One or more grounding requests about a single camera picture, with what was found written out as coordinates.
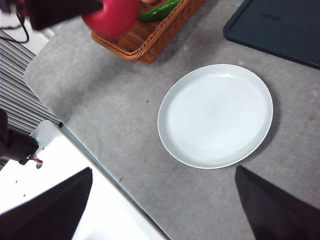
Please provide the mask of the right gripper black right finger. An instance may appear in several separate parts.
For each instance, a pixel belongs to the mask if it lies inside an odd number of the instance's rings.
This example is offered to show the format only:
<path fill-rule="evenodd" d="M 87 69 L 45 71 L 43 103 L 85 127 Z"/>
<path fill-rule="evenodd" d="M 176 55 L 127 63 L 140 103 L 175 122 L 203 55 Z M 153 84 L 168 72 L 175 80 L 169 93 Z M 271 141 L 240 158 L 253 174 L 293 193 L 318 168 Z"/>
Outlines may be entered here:
<path fill-rule="evenodd" d="M 320 210 L 284 191 L 242 165 L 235 183 L 257 240 L 318 240 Z"/>

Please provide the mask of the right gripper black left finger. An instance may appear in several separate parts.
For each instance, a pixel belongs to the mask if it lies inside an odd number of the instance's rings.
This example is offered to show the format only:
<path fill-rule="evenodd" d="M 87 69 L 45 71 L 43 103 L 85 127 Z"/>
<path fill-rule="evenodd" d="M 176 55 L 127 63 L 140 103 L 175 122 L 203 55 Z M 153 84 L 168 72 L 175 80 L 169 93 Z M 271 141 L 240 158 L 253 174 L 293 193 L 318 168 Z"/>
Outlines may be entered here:
<path fill-rule="evenodd" d="M 86 208 L 93 183 L 84 168 L 0 216 L 2 240 L 70 240 Z"/>

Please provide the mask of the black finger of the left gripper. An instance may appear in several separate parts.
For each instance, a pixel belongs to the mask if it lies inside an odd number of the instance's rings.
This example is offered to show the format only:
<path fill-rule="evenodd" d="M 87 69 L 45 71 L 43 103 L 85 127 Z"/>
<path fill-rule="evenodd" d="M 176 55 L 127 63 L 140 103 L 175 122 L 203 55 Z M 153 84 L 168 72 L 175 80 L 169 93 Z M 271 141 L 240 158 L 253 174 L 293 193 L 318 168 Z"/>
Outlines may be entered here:
<path fill-rule="evenodd" d="M 31 27 L 37 31 L 103 8 L 100 0 L 26 0 L 25 5 Z"/>

